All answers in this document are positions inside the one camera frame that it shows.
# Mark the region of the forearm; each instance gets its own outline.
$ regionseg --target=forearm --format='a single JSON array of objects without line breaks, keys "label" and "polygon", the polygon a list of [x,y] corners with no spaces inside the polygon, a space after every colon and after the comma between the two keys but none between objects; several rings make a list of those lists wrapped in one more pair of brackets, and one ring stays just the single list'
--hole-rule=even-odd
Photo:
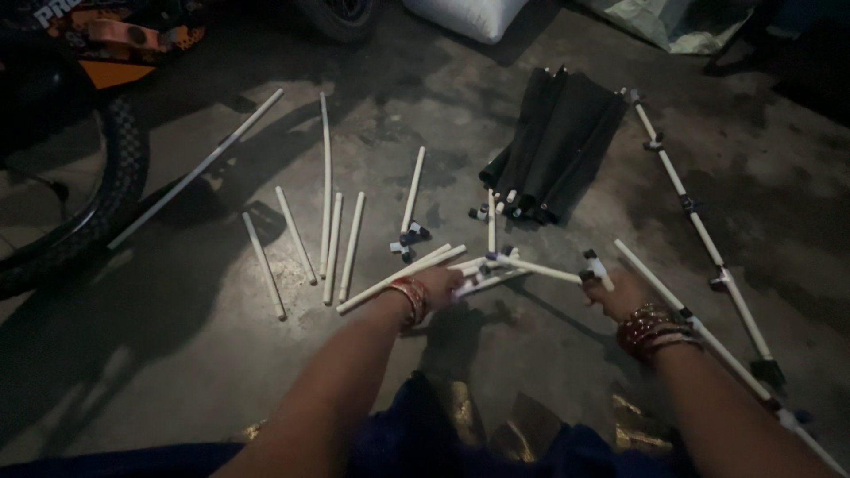
[{"label": "forearm", "polygon": [[329,476],[377,397],[410,302],[386,292],[365,305],[316,352],[257,440],[219,473]]},{"label": "forearm", "polygon": [[835,476],[699,349],[672,345],[656,352],[653,362],[706,478]]}]

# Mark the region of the dark blue clothing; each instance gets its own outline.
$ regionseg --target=dark blue clothing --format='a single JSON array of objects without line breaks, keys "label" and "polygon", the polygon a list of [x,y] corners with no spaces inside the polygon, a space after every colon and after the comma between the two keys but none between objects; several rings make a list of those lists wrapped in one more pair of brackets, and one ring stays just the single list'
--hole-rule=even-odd
[{"label": "dark blue clothing", "polygon": [[[142,478],[207,476],[233,458],[237,443],[206,443],[53,458],[0,468],[0,478],[63,476]],[[449,478],[667,478],[663,463],[640,452],[615,454],[593,430],[564,425],[547,455],[533,463],[508,461],[483,448],[464,446],[420,374],[402,385],[393,405],[358,432],[347,476]]]}]

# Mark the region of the bangle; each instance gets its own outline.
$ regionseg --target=bangle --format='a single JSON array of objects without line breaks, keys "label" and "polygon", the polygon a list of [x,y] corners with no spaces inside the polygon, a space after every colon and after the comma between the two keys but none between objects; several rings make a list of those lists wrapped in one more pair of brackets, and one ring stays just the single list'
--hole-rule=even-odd
[{"label": "bangle", "polygon": [[415,327],[425,320],[428,313],[428,290],[425,285],[413,277],[399,277],[387,286],[387,289],[403,293],[411,301],[411,314],[405,317],[403,329]]},{"label": "bangle", "polygon": [[649,363],[651,356],[667,345],[685,343],[702,348],[690,324],[677,322],[668,307],[651,302],[635,309],[629,319],[620,324],[617,343],[627,354],[644,363]]}]

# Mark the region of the tire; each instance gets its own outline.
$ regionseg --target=tire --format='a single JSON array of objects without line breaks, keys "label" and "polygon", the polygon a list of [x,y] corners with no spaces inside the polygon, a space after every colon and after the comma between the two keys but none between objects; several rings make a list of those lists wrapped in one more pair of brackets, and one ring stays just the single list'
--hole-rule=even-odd
[{"label": "tire", "polygon": [[0,299],[24,293],[83,265],[132,218],[147,180],[148,142],[123,96],[108,100],[98,113],[106,165],[93,200],[31,244],[37,248],[25,260],[12,256],[0,262]]},{"label": "tire", "polygon": [[365,11],[356,20],[345,20],[331,9],[326,0],[294,0],[295,6],[326,37],[340,43],[365,40],[375,29],[381,0],[363,0]]}]

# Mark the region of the folded black cloth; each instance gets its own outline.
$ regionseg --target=folded black cloth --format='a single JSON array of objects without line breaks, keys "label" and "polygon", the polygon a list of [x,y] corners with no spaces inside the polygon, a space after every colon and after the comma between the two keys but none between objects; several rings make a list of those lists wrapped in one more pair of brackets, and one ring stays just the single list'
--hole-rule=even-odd
[{"label": "folded black cloth", "polygon": [[511,144],[479,173],[509,212],[558,222],[593,179],[628,104],[583,73],[531,73]]}]

